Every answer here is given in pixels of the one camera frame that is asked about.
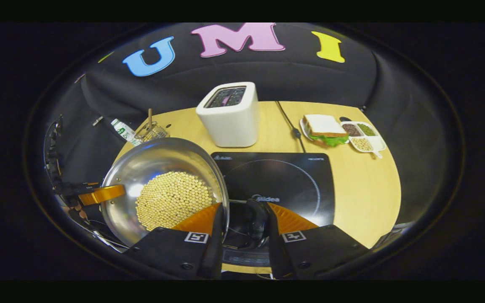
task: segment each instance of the screw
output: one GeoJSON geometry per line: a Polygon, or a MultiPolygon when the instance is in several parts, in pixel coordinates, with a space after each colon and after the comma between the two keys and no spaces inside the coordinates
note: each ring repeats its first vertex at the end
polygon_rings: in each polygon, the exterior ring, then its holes
{"type": "Polygon", "coordinates": [[[312,266],[312,263],[308,263],[308,262],[304,261],[304,262],[301,262],[301,263],[298,265],[298,268],[300,268],[300,269],[302,269],[302,270],[303,270],[303,269],[306,269],[306,268],[308,268],[308,267],[310,267],[310,266],[312,266]]]}
{"type": "Polygon", "coordinates": [[[191,270],[192,268],[194,268],[194,265],[190,264],[190,263],[182,263],[181,264],[181,268],[183,270],[191,270]]]}

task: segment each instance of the pink letter m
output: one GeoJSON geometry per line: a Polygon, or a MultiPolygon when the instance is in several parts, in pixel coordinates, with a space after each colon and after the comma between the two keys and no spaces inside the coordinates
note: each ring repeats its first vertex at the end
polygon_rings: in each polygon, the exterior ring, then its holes
{"type": "Polygon", "coordinates": [[[236,52],[243,50],[248,38],[252,37],[252,44],[248,48],[253,51],[282,51],[285,47],[278,43],[274,34],[275,23],[244,23],[239,31],[235,32],[220,25],[208,25],[192,31],[193,34],[200,35],[204,52],[201,56],[214,57],[227,52],[225,48],[218,45],[222,41],[229,48],[236,52]]]}

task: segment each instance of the metal pot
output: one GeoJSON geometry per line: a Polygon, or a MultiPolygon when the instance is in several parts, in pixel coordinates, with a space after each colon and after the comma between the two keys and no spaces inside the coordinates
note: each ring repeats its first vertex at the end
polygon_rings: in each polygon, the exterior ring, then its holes
{"type": "Polygon", "coordinates": [[[148,231],[137,218],[136,198],[149,180],[169,171],[196,175],[212,188],[212,203],[222,203],[224,207],[225,236],[229,225],[229,200],[220,169],[199,145],[181,138],[160,138],[140,144],[110,168],[102,186],[125,186],[125,194],[101,204],[102,215],[113,234],[128,246],[146,236],[148,231]]]}

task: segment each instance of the wooden table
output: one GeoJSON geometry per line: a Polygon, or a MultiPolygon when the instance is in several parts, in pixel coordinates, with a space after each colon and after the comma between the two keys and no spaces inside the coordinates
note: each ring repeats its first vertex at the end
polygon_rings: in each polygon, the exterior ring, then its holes
{"type": "MultiPolygon", "coordinates": [[[[171,137],[192,141],[209,154],[231,151],[302,153],[299,141],[293,139],[290,127],[277,104],[273,101],[260,101],[259,105],[261,120],[258,141],[247,148],[221,148],[214,145],[196,114],[196,108],[154,115],[152,119],[166,129],[171,137]]],[[[294,101],[281,101],[281,105],[291,123],[301,132],[298,122],[305,114],[328,114],[337,120],[345,116],[373,126],[356,107],[294,101]]],[[[329,156],[334,182],[334,224],[362,245],[371,248],[381,236],[391,231],[400,210],[400,179],[390,151],[381,151],[383,158],[377,159],[372,153],[356,151],[351,144],[323,147],[307,138],[303,138],[303,143],[306,152],[325,153],[329,156]]],[[[131,148],[133,145],[127,142],[115,161],[131,148]]],[[[229,264],[224,264],[222,269],[250,274],[271,272],[270,268],[229,264]]]]}

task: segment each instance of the black induction cooktop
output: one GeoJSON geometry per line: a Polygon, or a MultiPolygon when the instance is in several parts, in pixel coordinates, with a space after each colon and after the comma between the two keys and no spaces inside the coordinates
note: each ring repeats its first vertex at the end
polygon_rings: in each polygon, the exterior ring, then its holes
{"type": "MultiPolygon", "coordinates": [[[[229,199],[271,202],[318,226],[333,224],[334,187],[329,157],[321,153],[213,153],[224,175],[229,199]]],[[[223,263],[270,267],[268,245],[233,249],[248,239],[247,213],[231,203],[223,263]]]]}

